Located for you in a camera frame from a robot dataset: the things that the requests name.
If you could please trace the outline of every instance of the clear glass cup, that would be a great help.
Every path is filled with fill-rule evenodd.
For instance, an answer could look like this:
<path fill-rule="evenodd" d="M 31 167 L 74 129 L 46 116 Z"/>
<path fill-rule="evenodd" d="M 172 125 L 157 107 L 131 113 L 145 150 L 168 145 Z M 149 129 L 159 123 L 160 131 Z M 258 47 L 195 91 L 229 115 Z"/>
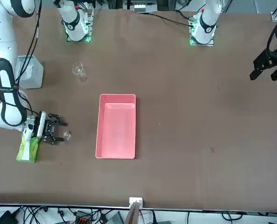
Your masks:
<path fill-rule="evenodd" d="M 83 67 L 83 63 L 75 62 L 72 66 L 72 73 L 79 77 L 79 80 L 84 83 L 88 80 L 88 75 Z"/>

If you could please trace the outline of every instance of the table surface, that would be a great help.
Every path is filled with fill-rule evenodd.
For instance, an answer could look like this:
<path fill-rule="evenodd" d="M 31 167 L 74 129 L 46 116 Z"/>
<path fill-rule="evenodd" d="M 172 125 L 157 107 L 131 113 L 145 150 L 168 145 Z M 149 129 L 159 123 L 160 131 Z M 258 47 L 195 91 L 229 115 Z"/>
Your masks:
<path fill-rule="evenodd" d="M 185 22 L 175 12 L 162 15 Z M 63 116 L 71 142 L 42 144 L 38 162 L 15 160 L 20 133 L 0 128 L 0 202 L 277 211 L 277 81 L 249 80 L 275 23 L 222 14 L 215 46 L 190 46 L 188 29 L 126 10 L 101 10 L 91 43 L 67 43 L 45 8 L 35 56 L 43 86 L 34 110 Z M 14 19 L 19 54 L 34 19 Z M 72 75 L 86 66 L 89 81 Z M 136 158 L 95 158 L 99 96 L 137 96 Z"/>

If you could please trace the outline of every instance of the wire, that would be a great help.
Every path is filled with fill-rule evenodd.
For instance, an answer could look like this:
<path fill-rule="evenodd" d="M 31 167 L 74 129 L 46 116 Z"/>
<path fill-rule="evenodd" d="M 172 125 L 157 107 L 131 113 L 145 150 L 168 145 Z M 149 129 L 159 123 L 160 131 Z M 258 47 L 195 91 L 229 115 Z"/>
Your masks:
<path fill-rule="evenodd" d="M 39 210 L 40 210 L 40 208 L 36 212 L 34 212 L 33 208 L 28 208 L 28 211 L 33 215 L 30 220 L 30 224 L 32 224 L 33 220 L 35 220 L 37 224 L 40 224 L 40 222 L 36 218 L 36 214 L 38 213 Z"/>
<path fill-rule="evenodd" d="M 229 213 L 228 211 L 222 211 L 222 217 L 223 217 L 223 219 L 226 220 L 226 221 L 231 222 L 231 224 L 233 223 L 233 221 L 237 221 L 237 220 L 239 220 L 239 219 L 242 219 L 242 216 L 243 216 L 243 215 L 240 215 L 240 217 L 238 217 L 238 218 L 232 218 L 231 215 L 230 215 L 230 213 Z"/>
<path fill-rule="evenodd" d="M 180 10 L 176 10 L 177 13 L 179 13 L 184 19 L 189 20 L 188 17 L 186 17 Z"/>
<path fill-rule="evenodd" d="M 30 217 L 30 215 L 37 214 L 37 212 L 38 212 L 41 208 L 43 208 L 43 207 L 35 208 L 35 209 L 33 210 L 33 212 L 35 212 L 36 209 L 37 209 L 37 211 L 36 211 L 35 213 L 31 213 L 31 212 L 30 212 L 30 214 L 27 216 L 27 218 L 25 218 L 25 217 L 26 217 L 26 211 L 27 211 L 27 209 L 28 209 L 28 207 L 27 207 L 27 208 L 25 209 L 24 213 L 23 213 L 23 224 L 26 223 L 26 221 L 27 221 L 27 219 Z"/>
<path fill-rule="evenodd" d="M 189 218 L 190 212 L 187 213 L 187 219 L 186 219 L 186 224 L 188 224 L 188 218 Z"/>
<path fill-rule="evenodd" d="M 39 8 L 38 8 L 38 13 L 37 13 L 38 18 L 37 18 L 37 20 L 35 19 L 35 20 L 37 21 L 37 23 L 36 23 L 36 27 L 35 27 L 35 31 L 34 31 L 34 34 L 33 34 L 33 38 L 32 38 L 30 47 L 29 47 L 29 49 L 28 49 L 27 55 L 26 55 L 26 57 L 25 57 L 25 60 L 24 60 L 24 62 L 23 62 L 23 64 L 22 64 L 20 74 L 19 74 L 19 76 L 18 76 L 18 77 L 16 78 L 16 80 L 15 80 L 15 81 L 17 82 L 18 87 L 19 87 L 19 84 L 20 84 L 21 76 L 22 76 L 22 74 L 26 71 L 26 69 L 27 69 L 27 67 L 28 67 L 28 65 L 29 65 L 29 63 L 30 63 L 30 60 L 31 60 L 31 58 L 32 58 L 32 56 L 33 56 L 33 53 L 34 53 L 34 51 L 35 51 L 37 42 L 38 42 L 39 20 L 40 20 L 40 16 L 41 16 L 41 9 L 42 9 L 42 0 L 40 0 L 40 4 L 39 4 Z M 34 47 L 33 47 L 32 51 L 31 51 L 31 48 L 32 48 L 32 46 L 33 46 L 35 37 L 36 37 L 36 41 L 35 41 L 35 44 L 34 44 Z M 24 98 L 24 97 L 19 93 L 19 91 L 18 91 L 18 95 L 20 96 L 20 98 L 22 98 L 23 100 L 25 100 L 25 101 L 27 102 L 27 104 L 28 104 L 28 106 L 29 106 L 30 109 L 27 109 L 27 108 L 26 108 L 26 109 L 27 109 L 28 111 L 31 111 L 31 114 L 36 113 L 36 114 L 38 115 L 37 112 L 34 112 L 34 111 L 32 110 L 32 106 L 31 106 L 30 102 L 28 101 L 28 99 L 27 99 L 27 98 Z"/>
<path fill-rule="evenodd" d="M 106 216 L 107 214 L 109 214 L 111 211 L 114 211 L 113 209 L 112 210 L 109 210 L 108 212 L 104 213 L 104 215 Z"/>
<path fill-rule="evenodd" d="M 14 105 L 14 104 L 7 103 L 7 102 L 6 102 L 5 100 L 3 100 L 1 97 L 0 97 L 0 101 L 1 101 L 2 103 L 6 104 L 6 105 L 17 107 L 17 106 Z M 26 108 L 26 107 L 25 107 L 25 109 L 26 109 L 27 111 L 34 112 L 35 114 L 39 115 L 39 113 L 36 112 L 36 111 L 32 111 L 31 109 L 28 109 L 28 108 Z"/>
<path fill-rule="evenodd" d="M 152 210 L 152 214 L 153 214 L 153 224 L 158 224 L 156 220 L 155 212 L 153 210 Z"/>
<path fill-rule="evenodd" d="M 268 212 L 266 212 L 266 214 L 264 215 L 264 214 L 262 214 L 261 212 L 258 212 L 258 214 L 259 214 L 259 216 L 268 216 L 269 215 L 269 213 Z"/>
<path fill-rule="evenodd" d="M 143 213 L 142 213 L 142 211 L 141 211 L 141 210 L 140 210 L 139 212 L 140 212 L 140 215 L 142 216 L 143 224 L 145 224 L 145 220 L 144 220 Z"/>
<path fill-rule="evenodd" d="M 177 21 L 174 21 L 174 20 L 171 20 L 171 19 L 168 19 L 166 17 L 163 17 L 163 16 L 160 16 L 160 15 L 155 15 L 155 14 L 146 14 L 146 15 L 153 15 L 153 16 L 156 16 L 156 17 L 159 17 L 161 19 L 164 19 L 164 20 L 167 20 L 167 21 L 170 21 L 170 22 L 173 22 L 173 23 L 176 23 L 176 24 L 179 24 L 179 25 L 182 25 L 182 26 L 186 26 L 186 27 L 191 27 L 193 28 L 192 25 L 189 25 L 189 24 L 185 24 L 185 23 L 182 23 L 182 22 L 177 22 Z"/>
<path fill-rule="evenodd" d="M 88 8 L 85 6 L 85 4 L 83 2 L 79 2 L 79 4 L 84 7 L 84 9 L 88 10 Z"/>
<path fill-rule="evenodd" d="M 201 8 L 199 8 L 197 12 L 199 12 L 202 8 L 204 8 L 205 5 L 206 5 L 206 4 L 204 4 Z"/>
<path fill-rule="evenodd" d="M 71 208 L 69 208 L 69 207 L 68 207 L 68 209 L 69 209 L 69 211 L 70 211 L 74 216 L 77 215 L 77 212 L 76 212 L 76 211 L 72 211 Z"/>

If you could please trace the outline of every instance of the black cable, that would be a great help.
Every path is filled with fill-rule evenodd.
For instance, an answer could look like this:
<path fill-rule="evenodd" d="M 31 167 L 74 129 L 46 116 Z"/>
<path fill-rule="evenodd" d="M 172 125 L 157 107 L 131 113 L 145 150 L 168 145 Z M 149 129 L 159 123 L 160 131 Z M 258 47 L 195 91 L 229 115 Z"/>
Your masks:
<path fill-rule="evenodd" d="M 259 214 L 259 216 L 268 216 L 269 215 L 269 213 L 268 212 L 266 212 L 266 214 L 264 215 L 264 214 L 262 214 L 261 212 L 258 212 L 258 214 Z"/>
<path fill-rule="evenodd" d="M 166 17 L 163 17 L 163 16 L 161 16 L 161 15 L 155 15 L 155 14 L 151 14 L 151 13 L 150 13 L 150 14 L 146 14 L 146 15 L 154 15 L 154 16 L 159 17 L 159 18 L 161 18 L 161 19 L 164 19 L 164 20 L 167 20 L 167 21 L 170 21 L 170 22 L 173 22 L 173 23 L 176 23 L 176 24 L 182 25 L 182 26 L 186 26 L 186 27 L 191 27 L 191 28 L 193 28 L 193 26 L 192 26 L 192 25 L 185 24 L 185 23 L 182 23 L 182 22 L 177 22 L 177 21 L 174 21 L 174 20 L 168 19 L 168 18 L 166 18 Z"/>
<path fill-rule="evenodd" d="M 202 8 L 204 8 L 205 5 L 206 5 L 206 4 L 204 4 L 201 8 L 199 8 L 197 12 L 199 12 Z"/>
<path fill-rule="evenodd" d="M 32 58 L 32 56 L 33 56 L 33 53 L 34 53 L 34 50 L 35 50 L 35 48 L 36 48 L 37 42 L 38 42 L 38 29 L 39 29 L 39 20 L 40 20 L 40 16 L 41 16 L 41 9 L 42 9 L 42 0 L 40 0 L 40 4 L 39 4 L 39 8 L 38 8 L 38 19 L 37 19 L 37 23 L 36 23 L 36 27 L 35 27 L 35 31 L 34 31 L 34 34 L 33 34 L 33 38 L 32 38 L 30 47 L 29 47 L 29 49 L 28 49 L 27 55 L 26 55 L 26 57 L 25 57 L 25 60 L 24 60 L 24 62 L 23 62 L 23 64 L 22 64 L 20 74 L 19 74 L 19 76 L 18 76 L 18 77 L 16 78 L 16 80 L 15 80 L 15 81 L 17 82 L 18 87 L 19 87 L 19 83 L 20 83 L 20 80 L 21 80 L 21 76 L 22 76 L 22 74 L 26 71 L 26 69 L 27 69 L 27 67 L 28 67 L 28 65 L 29 65 L 29 62 L 30 62 L 30 60 L 31 60 L 31 58 Z M 35 37 L 36 37 L 36 41 L 35 41 L 34 47 L 33 47 L 33 49 L 32 49 L 32 52 L 31 52 L 31 54 L 30 54 L 30 56 L 29 56 L 29 53 L 30 53 L 30 50 L 31 50 L 31 48 L 32 48 L 32 46 L 33 46 Z M 28 106 L 30 107 L 30 109 L 28 109 L 28 108 L 26 108 L 26 109 L 27 109 L 28 111 L 31 111 L 31 113 L 33 114 L 34 111 L 32 110 L 32 106 L 31 106 L 30 102 L 28 101 L 28 99 L 24 98 L 24 97 L 19 93 L 19 91 L 18 91 L 18 95 L 19 95 L 23 100 L 25 100 L 25 101 L 27 102 L 27 104 L 28 104 Z"/>
<path fill-rule="evenodd" d="M 13 213 L 12 213 L 12 215 L 14 216 L 14 217 L 16 217 L 19 213 L 20 213 L 20 211 L 23 209 L 23 206 L 21 206 L 21 207 L 19 207 L 17 210 L 15 210 Z"/>
<path fill-rule="evenodd" d="M 176 10 L 177 13 L 179 13 L 184 19 L 189 20 L 188 17 L 186 17 L 180 10 Z"/>
<path fill-rule="evenodd" d="M 187 213 L 187 219 L 186 219 L 186 224 L 188 224 L 188 218 L 189 218 L 190 212 Z"/>
<path fill-rule="evenodd" d="M 36 24 L 36 27 L 35 27 L 35 31 L 34 31 L 34 34 L 33 34 L 33 38 L 32 38 L 30 47 L 29 47 L 29 49 L 28 49 L 27 55 L 26 55 L 26 57 L 25 57 L 25 60 L 24 60 L 24 62 L 23 62 L 23 64 L 22 64 L 21 72 L 20 72 L 19 76 L 18 76 L 18 77 L 16 78 L 16 80 L 15 80 L 15 81 L 18 83 L 18 85 L 19 85 L 19 80 L 20 80 L 22 74 L 25 72 L 25 70 L 26 70 L 26 68 L 28 67 L 28 64 L 29 64 L 29 62 L 30 62 L 30 59 L 31 59 L 32 56 L 33 56 L 34 49 L 33 49 L 32 53 L 31 53 L 31 55 L 30 55 L 30 58 L 29 58 L 29 60 L 28 60 L 28 55 L 29 55 L 29 53 L 30 53 L 30 51 L 31 51 L 31 48 L 32 48 L 32 46 L 33 46 L 35 37 L 36 37 L 36 41 L 38 40 L 38 33 L 37 33 L 37 32 L 38 32 L 38 28 L 39 28 L 39 20 L 40 20 L 40 16 L 41 16 L 41 8 L 42 8 L 42 0 L 40 0 L 39 9 L 38 9 L 37 24 Z"/>
<path fill-rule="evenodd" d="M 239 220 L 239 219 L 242 219 L 242 216 L 243 216 L 243 215 L 240 215 L 240 217 L 238 217 L 238 218 L 232 218 L 231 215 L 230 215 L 230 213 L 229 213 L 228 211 L 222 211 L 222 217 L 223 217 L 223 219 L 226 220 L 226 221 L 231 222 L 231 224 L 233 223 L 233 221 L 237 221 L 237 220 Z"/>
<path fill-rule="evenodd" d="M 43 207 L 35 208 L 35 209 L 34 209 L 34 212 L 35 212 L 36 209 L 37 209 L 37 211 L 38 211 L 38 210 L 41 209 L 41 208 L 43 208 Z M 32 214 L 32 213 L 30 213 L 30 214 L 27 216 L 27 218 L 25 218 L 25 217 L 26 217 L 26 211 L 27 211 L 27 209 L 28 209 L 28 208 L 26 208 L 25 211 L 24 211 L 24 213 L 23 213 L 23 224 L 26 223 L 27 219 L 28 219 L 28 218 L 30 217 L 30 215 Z"/>
<path fill-rule="evenodd" d="M 77 215 L 77 212 L 76 212 L 76 211 L 72 211 L 71 208 L 69 208 L 69 207 L 68 207 L 68 209 L 69 209 L 69 211 L 70 211 L 74 216 Z"/>
<path fill-rule="evenodd" d="M 155 212 L 153 210 L 152 210 L 152 214 L 153 214 L 153 224 L 158 224 L 156 220 Z"/>
<path fill-rule="evenodd" d="M 63 220 L 64 223 L 66 223 L 66 221 L 64 220 L 64 212 L 62 210 L 60 210 L 60 208 L 58 208 L 58 214 L 61 216 L 61 219 Z"/>
<path fill-rule="evenodd" d="M 79 2 L 79 4 L 84 7 L 84 9 L 88 10 L 88 8 L 85 6 L 85 4 L 83 2 Z"/>
<path fill-rule="evenodd" d="M 0 101 L 1 101 L 1 102 L 3 102 L 4 104 L 9 105 L 9 106 L 14 106 L 14 107 L 17 107 L 16 105 L 13 105 L 13 104 L 7 103 L 6 101 L 2 100 L 2 98 L 1 98 L 1 97 L 0 97 Z M 28 109 L 28 108 L 26 108 L 26 107 L 25 107 L 25 109 L 26 109 L 27 111 L 34 112 L 35 114 L 39 115 L 39 113 L 37 113 L 36 111 L 32 111 L 31 109 Z"/>
<path fill-rule="evenodd" d="M 106 216 L 107 214 L 109 214 L 111 211 L 114 211 L 113 209 L 112 210 L 109 210 L 108 212 L 104 213 L 104 215 Z"/>
<path fill-rule="evenodd" d="M 140 210 L 139 212 L 140 212 L 140 215 L 142 216 L 143 224 L 145 224 L 145 220 L 144 220 L 143 213 L 142 213 L 142 211 L 141 211 L 141 210 Z"/>
<path fill-rule="evenodd" d="M 30 212 L 29 215 L 28 215 L 27 218 L 26 218 L 26 211 L 27 211 L 27 209 L 28 209 L 28 207 L 25 209 L 25 211 L 24 211 L 24 213 L 23 213 L 23 224 L 25 224 L 26 221 L 27 221 L 27 219 L 30 217 L 30 215 L 32 215 L 32 213 Z"/>
<path fill-rule="evenodd" d="M 38 219 L 36 218 L 36 214 L 38 213 L 39 210 L 40 210 L 40 209 L 38 209 L 38 210 L 36 211 L 36 213 L 35 213 L 34 210 L 33 210 L 33 208 L 31 208 L 31 207 L 28 208 L 28 211 L 32 214 L 32 218 L 31 218 L 31 220 L 30 220 L 30 224 L 32 224 L 33 220 L 35 220 L 37 224 L 40 224 L 40 222 L 39 222 Z"/>

